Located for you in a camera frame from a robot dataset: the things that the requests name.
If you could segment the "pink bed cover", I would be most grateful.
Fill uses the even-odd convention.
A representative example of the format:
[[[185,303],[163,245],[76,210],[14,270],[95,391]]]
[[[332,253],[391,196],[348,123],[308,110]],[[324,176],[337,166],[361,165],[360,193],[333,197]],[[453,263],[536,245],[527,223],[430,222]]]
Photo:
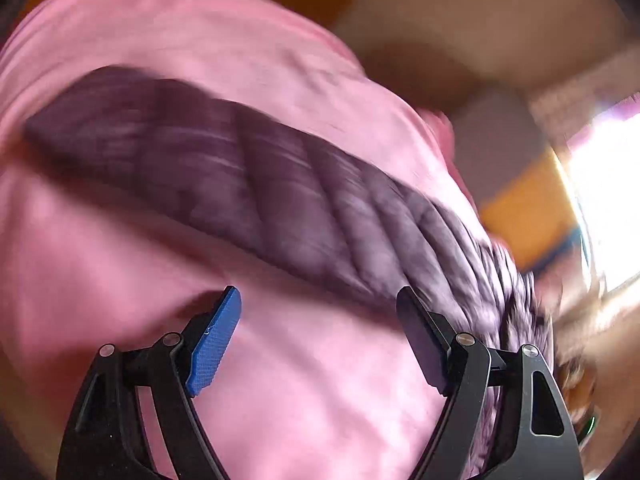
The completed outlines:
[[[448,126],[268,0],[46,0],[1,52],[1,343],[63,427],[101,344],[236,286],[196,399],[235,479],[403,479],[442,398],[398,325],[401,263],[446,292],[488,236]]]

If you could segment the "grey yellow blue headboard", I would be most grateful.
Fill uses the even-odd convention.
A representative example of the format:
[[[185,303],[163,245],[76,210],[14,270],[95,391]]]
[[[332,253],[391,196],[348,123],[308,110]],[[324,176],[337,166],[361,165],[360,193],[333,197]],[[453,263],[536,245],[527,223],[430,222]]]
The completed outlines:
[[[485,230],[523,271],[542,268],[580,237],[559,159],[515,92],[489,87],[451,117],[454,166]]]

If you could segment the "purple puffer jacket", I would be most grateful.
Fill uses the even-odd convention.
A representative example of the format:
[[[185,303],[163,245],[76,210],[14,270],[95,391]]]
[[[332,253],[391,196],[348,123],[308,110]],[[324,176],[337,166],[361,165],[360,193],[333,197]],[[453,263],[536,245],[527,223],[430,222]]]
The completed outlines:
[[[405,286],[488,346],[552,347],[534,282],[440,158],[376,122],[352,148],[110,66],[30,116],[46,174],[15,237],[16,360],[60,414],[99,344],[146,344],[228,285],[239,328],[196,410],[235,479],[400,479],[442,397]]]

